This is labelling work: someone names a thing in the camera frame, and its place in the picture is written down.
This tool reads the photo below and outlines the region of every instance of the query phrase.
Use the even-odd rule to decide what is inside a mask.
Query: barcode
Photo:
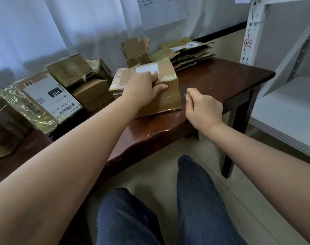
[[[76,104],[72,103],[69,106],[67,106],[65,109],[63,109],[62,111],[60,111],[60,114],[64,114],[66,111],[70,110],[71,108],[73,108]]]
[[[46,102],[46,100],[45,100],[43,97],[41,97],[41,98],[38,98],[38,99],[37,99],[37,102],[38,102],[40,105],[42,105],[44,102]]]

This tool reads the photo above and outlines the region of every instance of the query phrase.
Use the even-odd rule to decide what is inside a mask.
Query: person's left arm
[[[58,244],[139,109],[166,85],[135,74],[122,97],[36,154],[0,183],[0,244]]]

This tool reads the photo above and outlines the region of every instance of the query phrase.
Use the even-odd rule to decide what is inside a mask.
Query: dark brown table
[[[260,85],[273,78],[275,73],[213,58],[182,70],[177,75],[180,86],[195,87],[202,94],[211,95],[222,102],[223,114],[235,111],[232,127],[244,133]],[[193,126],[185,116],[183,96],[181,110],[132,120],[120,137],[96,184],[193,131]],[[41,132],[31,131],[12,155],[0,159],[0,182],[51,143],[51,139]],[[226,157],[222,175],[228,178],[232,169],[233,162]]]

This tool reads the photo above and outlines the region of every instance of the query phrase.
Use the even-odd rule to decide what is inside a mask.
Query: person's right arm
[[[310,243],[310,164],[222,122],[222,103],[189,88],[186,116],[222,149],[274,208]]]

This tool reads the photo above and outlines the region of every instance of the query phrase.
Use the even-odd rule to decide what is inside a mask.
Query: person
[[[36,154],[0,183],[0,244],[57,244],[138,110],[167,85],[135,74],[122,97]],[[275,209],[310,243],[310,164],[222,122],[222,104],[189,88],[186,117],[221,148]],[[178,160],[181,244],[245,244],[208,174]],[[104,196],[97,244],[163,244],[156,215],[127,189]]]

